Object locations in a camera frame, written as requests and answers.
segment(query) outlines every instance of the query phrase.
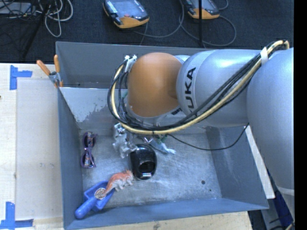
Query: blue tape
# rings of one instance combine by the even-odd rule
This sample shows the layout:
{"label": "blue tape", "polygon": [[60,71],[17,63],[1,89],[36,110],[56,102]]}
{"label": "blue tape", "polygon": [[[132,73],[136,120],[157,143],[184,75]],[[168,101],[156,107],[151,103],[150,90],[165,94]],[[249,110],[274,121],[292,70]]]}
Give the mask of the blue tape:
{"label": "blue tape", "polygon": [[10,90],[17,89],[17,78],[30,78],[32,76],[32,71],[18,71],[18,68],[11,65],[11,75],[10,75]]}
{"label": "blue tape", "polygon": [[32,224],[33,219],[15,221],[15,204],[6,202],[5,220],[1,220],[0,229],[15,230],[15,228],[31,227]]}

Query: yellow cable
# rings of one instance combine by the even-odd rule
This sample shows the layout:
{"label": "yellow cable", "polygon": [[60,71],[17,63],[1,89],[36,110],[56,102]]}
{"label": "yellow cable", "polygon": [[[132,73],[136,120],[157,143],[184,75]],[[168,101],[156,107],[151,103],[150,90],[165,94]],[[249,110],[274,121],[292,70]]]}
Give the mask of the yellow cable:
{"label": "yellow cable", "polygon": [[[268,54],[270,54],[273,49],[275,47],[277,47],[278,45],[283,44],[283,41],[277,41],[274,44],[272,44],[268,49]],[[286,48],[289,48],[289,43],[288,41],[284,42]],[[206,112],[204,112],[203,114],[199,115],[198,117],[194,118],[193,120],[189,121],[186,124],[183,124],[181,126],[178,127],[174,127],[174,128],[170,128],[170,129],[166,129],[166,130],[144,130],[144,129],[136,129],[136,128],[132,128],[126,124],[121,123],[121,125],[127,129],[128,131],[132,132],[132,133],[137,133],[137,134],[142,134],[142,135],[152,135],[152,134],[156,134],[156,135],[165,135],[168,133],[173,133],[173,132],[177,132],[180,130],[183,130],[195,123],[200,122],[201,120],[205,119],[206,117],[208,117],[209,115],[211,115],[212,113],[214,113],[216,110],[218,110],[222,105],[225,104],[226,101],[228,101],[228,99],[235,93],[237,92],[243,85],[245,82],[247,82],[249,80],[249,78],[257,71],[257,69],[261,66],[261,59],[259,59],[256,64],[249,70],[249,72],[243,77],[243,79],[237,84],[236,87],[234,87],[222,100],[220,100],[216,105],[214,105],[212,108],[210,108],[209,110],[207,110]],[[119,67],[119,69],[117,70],[114,79],[118,76],[118,74],[120,73],[121,69],[123,68],[123,65]],[[112,105],[112,110],[115,114],[115,116],[117,116],[118,118],[118,112],[116,110],[116,105],[115,105],[115,85],[116,83],[113,85],[112,89],[111,89],[111,105]]]}

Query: electronic device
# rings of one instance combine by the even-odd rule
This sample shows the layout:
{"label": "electronic device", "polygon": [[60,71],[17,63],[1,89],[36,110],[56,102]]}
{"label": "electronic device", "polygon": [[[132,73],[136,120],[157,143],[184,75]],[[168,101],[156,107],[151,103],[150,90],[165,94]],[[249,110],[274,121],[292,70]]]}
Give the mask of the electronic device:
{"label": "electronic device", "polygon": [[[184,0],[189,16],[199,19],[199,0]],[[220,11],[212,0],[201,0],[201,17],[203,20],[214,19],[220,16]]]}
{"label": "electronic device", "polygon": [[122,29],[143,25],[149,21],[145,8],[137,0],[105,0],[104,11]]}

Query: bin floor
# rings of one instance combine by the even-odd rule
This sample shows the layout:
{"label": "bin floor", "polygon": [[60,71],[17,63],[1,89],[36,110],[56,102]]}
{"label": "bin floor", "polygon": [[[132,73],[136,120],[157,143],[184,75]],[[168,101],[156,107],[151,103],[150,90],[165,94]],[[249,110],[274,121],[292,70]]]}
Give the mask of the bin floor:
{"label": "bin floor", "polygon": [[[87,131],[80,130],[80,139]],[[173,135],[187,143],[209,148],[205,129],[202,133]],[[82,168],[84,191],[130,168],[129,156],[122,159],[112,146],[114,141],[113,136],[97,135],[92,150],[96,167]],[[157,168],[153,177],[144,181],[135,180],[132,186],[115,191],[105,208],[221,197],[210,151],[192,148],[170,136],[165,144],[176,150],[176,154],[165,154],[155,149]]]}

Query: coin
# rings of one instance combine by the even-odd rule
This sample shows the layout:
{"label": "coin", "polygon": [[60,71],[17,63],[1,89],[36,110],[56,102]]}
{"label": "coin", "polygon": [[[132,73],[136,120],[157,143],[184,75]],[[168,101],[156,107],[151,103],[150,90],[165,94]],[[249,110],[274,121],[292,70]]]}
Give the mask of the coin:
{"label": "coin", "polygon": [[105,192],[105,188],[100,187],[96,190],[95,192],[95,198],[97,199],[103,199],[105,197],[104,192]]}

